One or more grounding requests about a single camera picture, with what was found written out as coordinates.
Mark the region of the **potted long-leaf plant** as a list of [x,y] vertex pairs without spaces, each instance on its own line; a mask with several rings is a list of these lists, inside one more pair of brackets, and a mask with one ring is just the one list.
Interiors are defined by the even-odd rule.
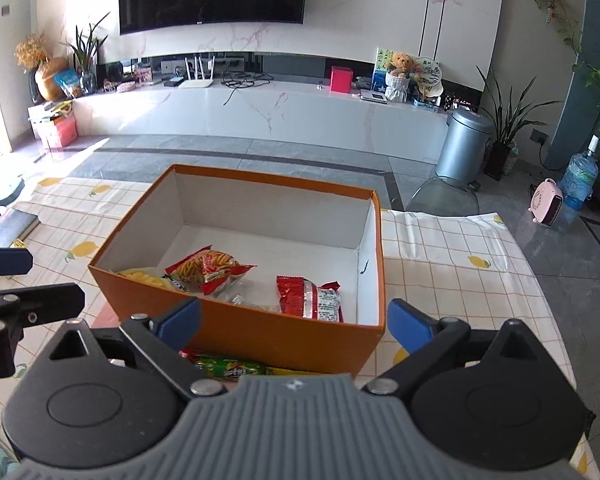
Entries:
[[481,110],[490,119],[494,134],[483,173],[499,181],[504,174],[504,166],[512,151],[512,143],[516,135],[523,128],[529,126],[545,126],[545,122],[531,119],[529,115],[540,108],[560,104],[560,101],[530,101],[528,94],[534,86],[535,77],[528,82],[518,96],[514,96],[514,87],[510,86],[508,93],[505,94],[498,81],[498,77],[492,70],[487,74],[479,66],[477,66],[477,70],[483,82],[483,93],[491,102],[490,108],[481,107]]

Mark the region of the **red yellow chips bag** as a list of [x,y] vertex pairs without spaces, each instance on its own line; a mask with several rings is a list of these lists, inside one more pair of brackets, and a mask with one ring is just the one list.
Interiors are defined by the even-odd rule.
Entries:
[[242,264],[227,252],[220,252],[209,245],[167,266],[164,273],[181,289],[209,296],[224,285],[239,280],[253,268],[254,264]]

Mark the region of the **red snack packet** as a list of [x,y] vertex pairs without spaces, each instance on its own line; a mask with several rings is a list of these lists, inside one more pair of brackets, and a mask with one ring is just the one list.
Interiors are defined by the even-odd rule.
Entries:
[[343,322],[338,282],[321,286],[300,276],[276,278],[279,307],[283,314],[325,322]]

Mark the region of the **white router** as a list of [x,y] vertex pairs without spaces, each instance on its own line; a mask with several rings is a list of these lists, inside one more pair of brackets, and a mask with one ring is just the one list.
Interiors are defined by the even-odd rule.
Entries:
[[186,77],[181,89],[209,88],[214,81],[215,58],[204,60],[200,55],[184,58]]

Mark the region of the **orange cardboard box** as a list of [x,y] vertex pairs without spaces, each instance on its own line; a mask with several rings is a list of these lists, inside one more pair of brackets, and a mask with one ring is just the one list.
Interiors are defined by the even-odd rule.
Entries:
[[386,326],[380,203],[368,188],[174,165],[99,249],[119,318],[197,300],[195,350],[356,374]]

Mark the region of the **lemon checked tablecloth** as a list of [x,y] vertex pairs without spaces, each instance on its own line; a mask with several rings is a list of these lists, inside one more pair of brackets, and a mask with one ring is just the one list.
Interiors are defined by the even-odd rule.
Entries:
[[[151,184],[41,181],[26,275],[0,291],[73,283],[77,318],[15,327],[15,374],[0,379],[0,434],[14,479],[583,479],[597,474],[554,315],[498,214],[446,218],[383,210],[386,326],[356,374],[262,364],[182,396],[115,328],[90,265]],[[407,357],[388,329],[403,299],[471,332],[413,394],[362,388]]]

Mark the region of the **green plant in glass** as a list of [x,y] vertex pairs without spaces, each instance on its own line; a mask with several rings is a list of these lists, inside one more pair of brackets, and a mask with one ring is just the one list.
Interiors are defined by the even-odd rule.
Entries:
[[100,48],[108,39],[107,36],[97,36],[97,29],[108,16],[105,14],[95,24],[88,24],[87,30],[75,27],[73,42],[64,42],[64,46],[74,55],[82,93],[86,96],[97,90],[97,58]]

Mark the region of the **teddy bear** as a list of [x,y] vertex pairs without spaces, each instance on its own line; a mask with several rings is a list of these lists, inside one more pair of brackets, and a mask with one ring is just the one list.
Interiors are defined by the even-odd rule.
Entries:
[[389,102],[404,103],[410,86],[414,60],[411,55],[393,52],[386,64],[385,97]]

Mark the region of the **yellow snack packet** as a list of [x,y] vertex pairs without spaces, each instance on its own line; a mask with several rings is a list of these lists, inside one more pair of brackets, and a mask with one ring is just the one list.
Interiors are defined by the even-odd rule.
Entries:
[[117,272],[122,278],[128,278],[131,281],[157,287],[165,290],[174,290],[176,287],[170,278],[160,273],[156,268],[134,268]]

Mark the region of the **green sausage stick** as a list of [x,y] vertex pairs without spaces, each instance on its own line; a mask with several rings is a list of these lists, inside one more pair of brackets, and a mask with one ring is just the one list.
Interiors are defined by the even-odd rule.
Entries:
[[192,363],[204,376],[229,382],[237,382],[242,376],[266,374],[266,367],[262,364],[220,356],[194,356]]

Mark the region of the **silver trash can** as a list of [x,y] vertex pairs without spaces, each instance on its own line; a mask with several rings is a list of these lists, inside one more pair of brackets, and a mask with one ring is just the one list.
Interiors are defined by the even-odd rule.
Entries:
[[493,133],[490,119],[466,108],[457,108],[446,120],[445,140],[436,167],[439,178],[461,185],[475,180],[482,165],[486,144]]

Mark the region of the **blue water bottle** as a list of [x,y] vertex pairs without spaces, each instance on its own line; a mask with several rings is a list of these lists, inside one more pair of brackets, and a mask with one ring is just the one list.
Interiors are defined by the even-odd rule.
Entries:
[[574,210],[580,210],[591,196],[593,185],[598,177],[596,150],[600,139],[592,136],[588,147],[581,153],[571,156],[559,188],[564,204]]

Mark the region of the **dried flower vase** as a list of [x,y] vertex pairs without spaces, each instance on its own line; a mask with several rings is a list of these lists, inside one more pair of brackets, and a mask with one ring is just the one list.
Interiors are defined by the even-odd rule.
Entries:
[[15,58],[18,65],[33,79],[35,88],[38,89],[38,93],[44,101],[58,101],[65,97],[55,76],[68,70],[68,58],[50,56],[41,35],[30,35],[20,41],[15,47]]

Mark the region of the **pink small heater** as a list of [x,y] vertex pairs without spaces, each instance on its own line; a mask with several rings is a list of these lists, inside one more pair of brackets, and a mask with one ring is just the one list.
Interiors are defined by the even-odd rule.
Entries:
[[528,211],[532,221],[542,226],[551,226],[562,209],[562,190],[551,178],[542,181],[532,194]]

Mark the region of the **clear pack white candies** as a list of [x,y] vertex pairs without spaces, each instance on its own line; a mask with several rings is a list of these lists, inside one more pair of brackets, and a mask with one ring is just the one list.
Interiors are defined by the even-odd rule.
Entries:
[[279,313],[278,304],[267,304],[256,298],[254,285],[250,281],[237,280],[224,285],[212,295],[216,301],[232,304],[233,306],[256,309],[265,312]]

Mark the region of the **red box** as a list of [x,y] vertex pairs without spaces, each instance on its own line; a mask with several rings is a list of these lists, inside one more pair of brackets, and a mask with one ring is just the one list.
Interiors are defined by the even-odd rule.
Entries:
[[353,70],[349,67],[332,66],[330,69],[329,90],[337,93],[350,93]]

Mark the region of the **pink placemat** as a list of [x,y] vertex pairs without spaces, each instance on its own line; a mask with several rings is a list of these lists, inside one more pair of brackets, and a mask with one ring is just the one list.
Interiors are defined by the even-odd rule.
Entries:
[[110,304],[104,304],[102,310],[100,310],[95,321],[92,323],[93,328],[115,328],[119,325],[120,320]]

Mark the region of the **white tv cabinet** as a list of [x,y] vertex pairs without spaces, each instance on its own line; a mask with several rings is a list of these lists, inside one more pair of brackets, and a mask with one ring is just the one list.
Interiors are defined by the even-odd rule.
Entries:
[[150,87],[102,93],[73,103],[87,136],[222,136],[343,148],[434,164],[446,116],[405,104],[378,104],[315,84],[272,81],[233,90]]

